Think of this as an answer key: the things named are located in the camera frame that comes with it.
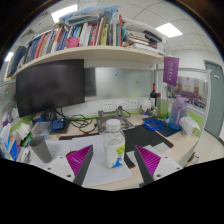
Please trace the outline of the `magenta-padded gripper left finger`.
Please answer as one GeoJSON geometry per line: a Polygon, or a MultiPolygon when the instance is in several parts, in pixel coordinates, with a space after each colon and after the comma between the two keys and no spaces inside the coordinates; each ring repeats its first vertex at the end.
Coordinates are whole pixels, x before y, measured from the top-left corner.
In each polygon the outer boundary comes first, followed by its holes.
{"type": "Polygon", "coordinates": [[[59,156],[45,170],[65,180],[81,186],[93,156],[93,146],[72,151],[67,156],[59,156]]]}

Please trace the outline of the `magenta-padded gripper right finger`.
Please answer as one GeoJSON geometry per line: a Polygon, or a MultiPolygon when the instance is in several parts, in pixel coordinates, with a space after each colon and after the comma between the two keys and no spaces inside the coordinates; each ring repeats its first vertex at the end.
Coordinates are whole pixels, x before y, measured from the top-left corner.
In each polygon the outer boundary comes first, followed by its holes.
{"type": "Polygon", "coordinates": [[[159,156],[138,145],[135,146],[134,155],[143,178],[143,186],[182,169],[168,156],[159,156]]]}

